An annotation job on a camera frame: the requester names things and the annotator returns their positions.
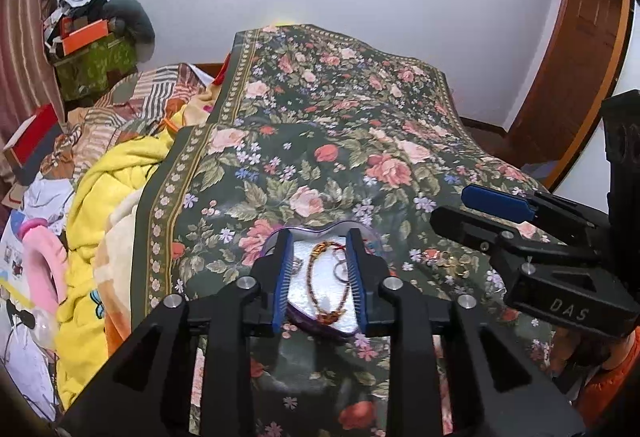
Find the brown wooden door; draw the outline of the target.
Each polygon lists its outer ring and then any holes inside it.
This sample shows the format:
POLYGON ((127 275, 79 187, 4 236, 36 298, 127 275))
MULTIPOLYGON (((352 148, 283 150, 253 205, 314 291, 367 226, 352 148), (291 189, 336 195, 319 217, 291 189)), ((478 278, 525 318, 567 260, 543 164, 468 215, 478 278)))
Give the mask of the brown wooden door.
POLYGON ((585 147, 620 74, 631 0, 561 0, 544 58, 508 133, 504 158, 559 185, 585 147))

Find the striped red curtain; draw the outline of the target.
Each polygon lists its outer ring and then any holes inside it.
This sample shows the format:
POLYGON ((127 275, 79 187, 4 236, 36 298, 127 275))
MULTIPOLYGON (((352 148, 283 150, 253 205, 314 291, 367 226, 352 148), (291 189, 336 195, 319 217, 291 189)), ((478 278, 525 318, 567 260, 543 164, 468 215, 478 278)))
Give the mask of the striped red curtain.
POLYGON ((1 0, 1 140, 50 104, 63 113, 53 67, 44 53, 43 20, 58 0, 1 0))

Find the floral green bedspread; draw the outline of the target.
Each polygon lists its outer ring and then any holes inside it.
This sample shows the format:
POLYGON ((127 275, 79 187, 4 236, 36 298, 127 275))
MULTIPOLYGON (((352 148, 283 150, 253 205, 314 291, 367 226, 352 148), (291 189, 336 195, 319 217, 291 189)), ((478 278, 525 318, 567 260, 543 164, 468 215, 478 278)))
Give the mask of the floral green bedspread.
POLYGON ((246 275, 280 228, 353 220, 378 235, 394 275, 440 298, 474 296, 547 368, 550 325, 506 307, 487 257, 431 228, 434 209, 471 184, 538 189, 474 142, 431 64, 313 26, 241 32, 206 123, 177 137, 142 194, 132 319, 246 275))

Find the yellow blanket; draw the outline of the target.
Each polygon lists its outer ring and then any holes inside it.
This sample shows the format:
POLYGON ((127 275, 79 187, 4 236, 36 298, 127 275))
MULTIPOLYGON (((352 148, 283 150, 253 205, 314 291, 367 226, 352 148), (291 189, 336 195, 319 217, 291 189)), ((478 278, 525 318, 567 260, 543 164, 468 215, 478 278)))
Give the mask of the yellow blanket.
POLYGON ((127 140, 81 178, 66 226, 66 298, 58 307, 56 389, 68 409, 131 334, 134 226, 141 194, 174 144, 166 132, 127 140))

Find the grey neck pillow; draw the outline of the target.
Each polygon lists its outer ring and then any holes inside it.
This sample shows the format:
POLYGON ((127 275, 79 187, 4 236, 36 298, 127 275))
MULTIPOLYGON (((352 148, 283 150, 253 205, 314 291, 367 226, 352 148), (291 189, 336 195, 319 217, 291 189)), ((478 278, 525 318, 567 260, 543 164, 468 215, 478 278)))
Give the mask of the grey neck pillow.
POLYGON ((128 33, 137 43, 155 42, 152 22, 137 0, 109 0, 101 9, 101 18, 116 34, 128 33))

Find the striped patchwork quilt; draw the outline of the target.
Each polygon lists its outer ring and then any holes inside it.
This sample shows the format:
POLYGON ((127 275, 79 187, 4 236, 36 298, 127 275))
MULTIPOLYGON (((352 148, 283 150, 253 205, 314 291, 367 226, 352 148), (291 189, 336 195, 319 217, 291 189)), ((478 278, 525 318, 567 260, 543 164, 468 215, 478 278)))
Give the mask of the striped patchwork quilt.
POLYGON ((127 140, 174 134, 205 122, 223 80, 221 69, 210 76, 193 64, 169 64, 126 76, 92 106, 68 112, 63 134, 40 164, 40 174, 78 185, 106 151, 127 140))

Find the purple heart-shaped tin box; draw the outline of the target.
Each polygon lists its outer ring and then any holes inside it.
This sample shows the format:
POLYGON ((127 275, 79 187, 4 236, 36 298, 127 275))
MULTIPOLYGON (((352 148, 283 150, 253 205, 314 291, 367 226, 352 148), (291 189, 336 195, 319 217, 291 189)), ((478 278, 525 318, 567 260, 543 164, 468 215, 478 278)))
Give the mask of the purple heart-shaped tin box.
POLYGON ((382 254, 378 235, 353 220, 322 228, 290 229, 292 271, 282 339, 306 335, 342 345, 358 332, 346 253, 346 237, 352 229, 360 231, 368 253, 382 254))

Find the orange box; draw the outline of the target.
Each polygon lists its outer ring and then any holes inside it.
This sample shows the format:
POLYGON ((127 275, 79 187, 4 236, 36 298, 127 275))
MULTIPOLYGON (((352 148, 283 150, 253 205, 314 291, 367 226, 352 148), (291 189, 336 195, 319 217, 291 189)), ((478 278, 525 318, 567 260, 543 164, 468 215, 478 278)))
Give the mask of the orange box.
POLYGON ((76 50, 82 49, 100 38, 105 38, 108 34, 110 34, 110 31, 106 20, 102 19, 90 23, 88 26, 80 28, 64 38, 62 41, 63 54, 68 56, 75 53, 76 50))

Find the red and white box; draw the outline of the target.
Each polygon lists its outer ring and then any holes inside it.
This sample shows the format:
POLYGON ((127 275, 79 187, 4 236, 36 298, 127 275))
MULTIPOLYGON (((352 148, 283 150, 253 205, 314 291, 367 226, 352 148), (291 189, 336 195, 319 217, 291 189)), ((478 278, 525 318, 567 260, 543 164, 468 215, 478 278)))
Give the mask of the red and white box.
POLYGON ((28 186, 34 181, 41 162, 52 153, 55 139, 62 134, 51 104, 39 107, 17 128, 3 148, 17 183, 28 186))

